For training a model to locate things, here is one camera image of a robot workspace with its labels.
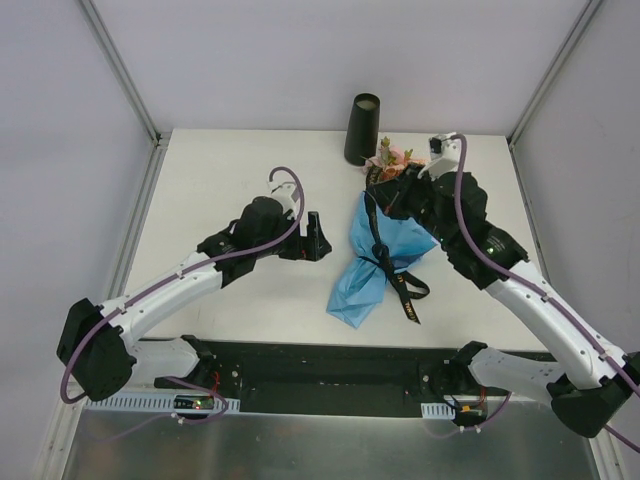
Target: black ribbon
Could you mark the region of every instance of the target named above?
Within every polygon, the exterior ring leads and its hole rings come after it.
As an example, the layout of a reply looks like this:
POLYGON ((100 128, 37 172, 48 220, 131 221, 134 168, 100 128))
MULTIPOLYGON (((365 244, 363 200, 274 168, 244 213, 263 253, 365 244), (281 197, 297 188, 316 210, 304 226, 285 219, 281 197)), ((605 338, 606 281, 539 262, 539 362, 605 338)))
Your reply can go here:
POLYGON ((411 299, 419 300, 429 295, 429 286, 407 271, 402 273, 395 273, 395 268, 393 266, 393 262, 391 261, 391 256, 389 255, 389 247, 382 243, 382 240, 380 238, 380 231, 378 230, 376 202, 373 198, 371 198, 370 195, 365 193, 364 203, 367 217, 369 217, 369 228, 371 229, 371 235, 373 236, 374 241, 373 247, 371 248, 371 253, 373 253, 373 256, 376 258, 377 262, 365 256, 360 256, 360 258, 366 260, 369 263, 373 263, 384 272, 391 286, 396 292, 398 292, 400 302, 402 303, 402 308, 407 318, 412 322, 420 323, 418 315, 416 314, 416 311, 413 308, 413 304, 411 303, 411 299), (407 288, 407 284, 419 288, 422 291, 411 291, 407 288))

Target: gray floor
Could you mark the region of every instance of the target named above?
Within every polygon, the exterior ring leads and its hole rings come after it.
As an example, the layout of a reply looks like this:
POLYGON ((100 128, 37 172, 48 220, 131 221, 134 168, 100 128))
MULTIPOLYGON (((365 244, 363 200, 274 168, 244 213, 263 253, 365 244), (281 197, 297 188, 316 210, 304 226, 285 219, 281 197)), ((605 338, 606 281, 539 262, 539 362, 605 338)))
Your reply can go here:
POLYGON ((161 419, 106 437, 148 414, 83 412, 69 479, 580 479, 598 478, 588 442, 532 402, 512 402, 481 434, 437 440, 447 421, 228 415, 204 426, 161 419))

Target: black cup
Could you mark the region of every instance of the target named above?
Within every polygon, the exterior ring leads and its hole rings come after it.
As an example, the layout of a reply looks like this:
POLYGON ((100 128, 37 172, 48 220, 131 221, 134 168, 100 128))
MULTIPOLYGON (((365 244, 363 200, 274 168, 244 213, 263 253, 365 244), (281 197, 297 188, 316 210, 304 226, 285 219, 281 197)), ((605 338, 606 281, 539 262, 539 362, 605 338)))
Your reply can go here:
POLYGON ((361 93, 353 99, 344 158, 352 165, 364 165, 376 154, 380 124, 380 99, 371 93, 361 93))

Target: black cylinder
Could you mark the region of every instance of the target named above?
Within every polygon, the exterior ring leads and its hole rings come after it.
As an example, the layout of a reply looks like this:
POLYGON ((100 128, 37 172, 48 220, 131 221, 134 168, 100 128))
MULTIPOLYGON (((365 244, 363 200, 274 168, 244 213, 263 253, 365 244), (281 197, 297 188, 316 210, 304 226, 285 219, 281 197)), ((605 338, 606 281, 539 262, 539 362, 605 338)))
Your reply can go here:
POLYGON ((367 158, 376 154, 378 126, 380 123, 380 99, 371 93, 361 93, 353 99, 344 158, 352 165, 364 165, 367 158))

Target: gray wall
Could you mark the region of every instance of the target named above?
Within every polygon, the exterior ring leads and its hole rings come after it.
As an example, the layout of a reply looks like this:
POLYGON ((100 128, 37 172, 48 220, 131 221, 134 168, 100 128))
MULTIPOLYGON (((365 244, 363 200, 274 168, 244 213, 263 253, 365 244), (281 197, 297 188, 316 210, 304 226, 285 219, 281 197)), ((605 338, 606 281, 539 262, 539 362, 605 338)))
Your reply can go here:
POLYGON ((100 299, 150 144, 70 0, 0 17, 0 478, 32 478, 66 310, 100 299))
MULTIPOLYGON (((640 2, 605 2, 516 149, 552 282, 627 351, 640 350, 638 25, 640 2)), ((638 399, 614 424, 640 443, 638 399)))
POLYGON ((585 0, 96 0, 163 131, 508 134, 585 0))

